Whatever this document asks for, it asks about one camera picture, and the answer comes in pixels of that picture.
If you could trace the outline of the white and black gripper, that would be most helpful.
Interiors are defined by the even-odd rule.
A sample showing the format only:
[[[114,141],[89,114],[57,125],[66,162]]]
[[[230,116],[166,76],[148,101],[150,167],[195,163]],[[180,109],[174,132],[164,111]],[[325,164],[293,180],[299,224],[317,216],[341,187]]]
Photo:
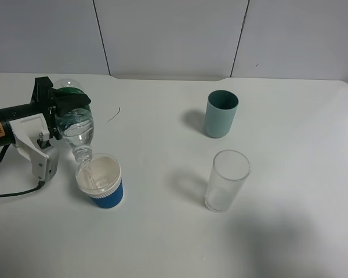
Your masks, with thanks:
[[[55,89],[49,77],[35,78],[30,103],[13,109],[17,113],[10,120],[15,140],[13,146],[22,156],[59,156],[59,150],[50,143],[51,138],[60,135],[56,115],[64,116],[90,103],[91,99],[76,87]]]

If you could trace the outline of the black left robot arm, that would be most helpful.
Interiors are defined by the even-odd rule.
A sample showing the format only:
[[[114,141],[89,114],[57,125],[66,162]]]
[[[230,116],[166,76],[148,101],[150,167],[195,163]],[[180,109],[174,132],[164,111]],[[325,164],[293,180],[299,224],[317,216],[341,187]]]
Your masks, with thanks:
[[[42,114],[46,120],[50,138],[61,139],[56,119],[77,108],[86,108],[90,98],[75,89],[55,89],[49,77],[35,78],[31,101],[28,104],[0,109],[0,162],[10,144],[15,143],[14,133],[9,122],[36,114]]]

